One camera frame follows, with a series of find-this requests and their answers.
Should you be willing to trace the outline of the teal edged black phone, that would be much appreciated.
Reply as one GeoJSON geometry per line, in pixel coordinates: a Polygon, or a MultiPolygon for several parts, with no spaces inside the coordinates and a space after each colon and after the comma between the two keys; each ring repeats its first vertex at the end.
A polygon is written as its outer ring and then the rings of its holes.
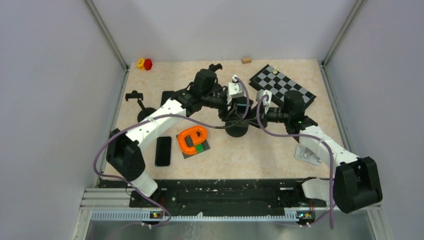
{"type": "Polygon", "coordinates": [[[234,99],[236,105],[236,112],[240,116],[247,116],[251,110],[252,100],[250,98],[246,98],[245,96],[238,97],[234,99]]]}

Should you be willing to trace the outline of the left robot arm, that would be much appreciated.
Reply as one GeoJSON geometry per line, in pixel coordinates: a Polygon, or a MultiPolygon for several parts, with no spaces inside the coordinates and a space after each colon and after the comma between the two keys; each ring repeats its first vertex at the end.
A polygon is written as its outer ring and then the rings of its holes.
{"type": "Polygon", "coordinates": [[[249,93],[242,80],[234,75],[228,85],[220,87],[214,69],[201,69],[186,88],[177,90],[155,112],[139,123],[123,130],[116,129],[106,143],[106,160],[119,173],[118,179],[127,182],[141,194],[149,207],[160,202],[158,184],[146,170],[143,151],[165,131],[202,107],[227,110],[240,97],[249,93]]]}

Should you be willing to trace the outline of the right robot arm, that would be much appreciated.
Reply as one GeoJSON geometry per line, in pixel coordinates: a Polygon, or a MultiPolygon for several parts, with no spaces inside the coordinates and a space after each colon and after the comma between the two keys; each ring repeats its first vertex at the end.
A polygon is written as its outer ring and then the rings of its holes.
{"type": "Polygon", "coordinates": [[[378,166],[373,158],[360,157],[328,136],[305,114],[300,92],[286,92],[281,107],[270,106],[272,97],[269,90],[256,94],[254,116],[259,127],[265,130],[268,123],[284,124],[285,136],[298,142],[295,158],[324,163],[330,170],[328,179],[309,177],[299,183],[293,192],[297,205],[307,206],[313,199],[322,200],[347,214],[383,200],[378,166]]]}

